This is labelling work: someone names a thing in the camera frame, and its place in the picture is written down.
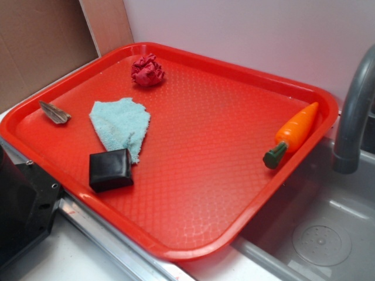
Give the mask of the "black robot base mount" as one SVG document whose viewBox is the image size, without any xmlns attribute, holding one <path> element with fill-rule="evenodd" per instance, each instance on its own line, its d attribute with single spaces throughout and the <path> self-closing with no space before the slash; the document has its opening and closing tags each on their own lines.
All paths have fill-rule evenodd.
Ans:
<svg viewBox="0 0 375 281">
<path fill-rule="evenodd" d="M 62 192 L 38 164 L 15 164 L 1 148 L 1 270 L 50 235 Z"/>
</svg>

